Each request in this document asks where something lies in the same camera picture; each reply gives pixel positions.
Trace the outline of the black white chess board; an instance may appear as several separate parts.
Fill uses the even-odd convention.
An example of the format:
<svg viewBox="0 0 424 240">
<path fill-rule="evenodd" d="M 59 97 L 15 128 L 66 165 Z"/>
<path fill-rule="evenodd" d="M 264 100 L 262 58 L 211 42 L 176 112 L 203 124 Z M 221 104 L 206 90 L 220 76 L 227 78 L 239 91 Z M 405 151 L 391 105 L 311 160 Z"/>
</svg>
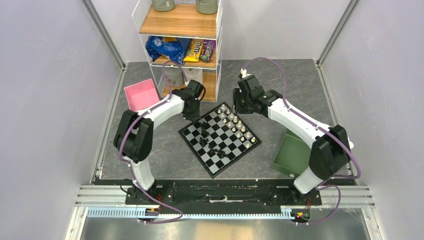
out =
<svg viewBox="0 0 424 240">
<path fill-rule="evenodd" d="M 213 179 L 262 143 L 260 138 L 236 113 L 234 114 L 236 114 L 245 123 L 248 130 L 250 130 L 259 139 L 259 142 L 256 142 L 250 147 L 247 147 L 246 144 L 243 144 L 235 136 L 229 137 L 226 135 L 224 131 L 219 128 L 216 122 L 216 120 L 220 120 L 216 113 L 216 110 L 220 105 L 202 115 L 198 121 L 192 122 L 178 131 L 179 135 L 188 145 L 189 149 L 193 152 L 200 164 Z M 207 146 L 205 148 L 200 146 L 199 140 L 201 137 L 201 122 L 208 123 L 209 127 L 207 128 L 207 131 L 210 133 L 213 142 L 217 144 L 216 149 L 224 150 L 224 152 L 227 154 L 227 157 L 220 159 L 216 154 L 209 152 Z"/>
</svg>

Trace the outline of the white wire wooden shelf rack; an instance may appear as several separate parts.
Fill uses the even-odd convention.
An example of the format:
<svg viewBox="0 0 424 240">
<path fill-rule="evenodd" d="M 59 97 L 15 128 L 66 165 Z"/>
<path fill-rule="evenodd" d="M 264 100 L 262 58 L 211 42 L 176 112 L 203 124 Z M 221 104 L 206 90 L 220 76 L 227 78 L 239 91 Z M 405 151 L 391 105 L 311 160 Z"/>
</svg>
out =
<svg viewBox="0 0 424 240">
<path fill-rule="evenodd" d="M 214 40 L 216 43 L 211 62 L 188 62 L 185 69 L 201 69 L 206 88 L 205 102 L 218 100 L 222 66 L 222 16 L 223 2 L 217 2 L 213 14 L 202 14 L 196 10 L 194 0 L 176 0 L 174 9 L 156 11 L 150 0 L 139 0 L 131 17 L 142 45 L 149 36 L 184 39 Z"/>
</svg>

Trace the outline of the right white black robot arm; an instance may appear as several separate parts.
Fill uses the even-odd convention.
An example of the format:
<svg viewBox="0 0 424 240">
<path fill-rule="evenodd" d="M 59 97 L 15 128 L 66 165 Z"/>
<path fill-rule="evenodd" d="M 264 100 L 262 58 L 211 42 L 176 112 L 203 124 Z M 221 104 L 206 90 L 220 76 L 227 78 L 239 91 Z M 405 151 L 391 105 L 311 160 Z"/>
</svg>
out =
<svg viewBox="0 0 424 240">
<path fill-rule="evenodd" d="M 331 127 L 304 114 L 282 94 L 265 91 L 252 74 L 239 74 L 237 84 L 233 90 L 233 106 L 237 114 L 259 114 L 271 119 L 300 137 L 311 150 L 308 167 L 288 191 L 292 203 L 300 205 L 305 202 L 312 189 L 334 177 L 354 160 L 353 143 L 341 125 Z"/>
</svg>

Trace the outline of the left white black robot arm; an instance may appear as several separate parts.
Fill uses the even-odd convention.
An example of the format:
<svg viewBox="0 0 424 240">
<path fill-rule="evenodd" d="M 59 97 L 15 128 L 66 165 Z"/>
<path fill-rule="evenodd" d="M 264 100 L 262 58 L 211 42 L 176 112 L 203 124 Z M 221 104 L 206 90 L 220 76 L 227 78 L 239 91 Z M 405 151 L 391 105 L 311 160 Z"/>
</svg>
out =
<svg viewBox="0 0 424 240">
<path fill-rule="evenodd" d="M 154 130 L 169 118 L 182 115 L 185 120 L 200 118 L 200 103 L 206 95 L 206 88 L 196 80 L 190 80 L 186 87 L 174 89 L 158 103 L 140 111 L 126 110 L 120 119 L 113 145 L 119 158 L 128 166 L 132 184 L 137 187 L 137 197 L 144 204 L 158 202 L 157 191 L 153 188 L 148 156 L 153 147 Z"/>
</svg>

